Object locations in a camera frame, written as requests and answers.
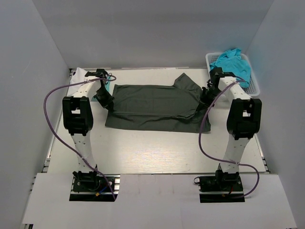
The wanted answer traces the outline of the dark grey t-shirt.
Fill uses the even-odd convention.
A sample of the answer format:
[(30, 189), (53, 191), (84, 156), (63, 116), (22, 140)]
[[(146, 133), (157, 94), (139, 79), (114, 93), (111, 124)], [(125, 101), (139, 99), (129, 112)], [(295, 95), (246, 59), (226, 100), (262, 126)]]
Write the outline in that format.
[(173, 85), (115, 85), (105, 126), (138, 131), (209, 132), (201, 87), (182, 73)]

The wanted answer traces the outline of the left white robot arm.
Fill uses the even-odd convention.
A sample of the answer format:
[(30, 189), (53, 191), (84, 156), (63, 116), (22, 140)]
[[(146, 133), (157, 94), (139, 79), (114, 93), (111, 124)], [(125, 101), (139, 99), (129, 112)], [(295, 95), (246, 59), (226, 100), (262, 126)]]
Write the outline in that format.
[(62, 108), (64, 127), (71, 135), (78, 152), (79, 168), (73, 175), (79, 182), (84, 182), (89, 190), (96, 190), (100, 187), (101, 179), (97, 176), (97, 164), (90, 142), (93, 128), (92, 98), (96, 98), (102, 108), (113, 111), (114, 97), (106, 90), (104, 81), (96, 77), (89, 77), (74, 94), (64, 97)]

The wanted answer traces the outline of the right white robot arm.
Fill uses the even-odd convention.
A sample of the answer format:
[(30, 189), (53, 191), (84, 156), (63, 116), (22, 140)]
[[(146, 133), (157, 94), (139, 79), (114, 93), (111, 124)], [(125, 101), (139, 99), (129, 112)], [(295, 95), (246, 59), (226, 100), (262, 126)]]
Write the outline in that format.
[[(211, 77), (208, 89), (204, 90), (203, 101), (209, 105), (203, 117), (199, 131), (199, 148), (208, 158), (219, 162), (215, 173), (215, 184), (220, 190), (227, 190), (237, 183), (239, 166), (245, 147), (250, 139), (258, 133), (261, 122), (262, 102), (253, 99), (243, 91), (240, 83), (244, 80), (236, 76)], [(223, 159), (208, 155), (202, 147), (202, 130), (207, 116), (221, 95), (225, 95), (230, 103), (230, 110), (226, 121), (229, 140)]]

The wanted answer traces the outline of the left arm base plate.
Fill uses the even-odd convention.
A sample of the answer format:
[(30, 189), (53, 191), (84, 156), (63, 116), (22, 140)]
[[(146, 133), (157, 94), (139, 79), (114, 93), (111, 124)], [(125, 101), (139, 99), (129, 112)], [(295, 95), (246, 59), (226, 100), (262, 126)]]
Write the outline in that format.
[(119, 175), (102, 177), (93, 172), (73, 172), (69, 201), (114, 202), (119, 188)]

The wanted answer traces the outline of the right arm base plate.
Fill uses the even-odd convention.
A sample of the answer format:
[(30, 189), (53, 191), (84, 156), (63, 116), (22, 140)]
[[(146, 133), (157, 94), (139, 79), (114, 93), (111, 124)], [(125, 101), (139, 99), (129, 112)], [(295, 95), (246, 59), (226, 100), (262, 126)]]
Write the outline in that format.
[(199, 186), (200, 203), (242, 203), (245, 202), (241, 178), (236, 181), (217, 182), (216, 176), (194, 178)]

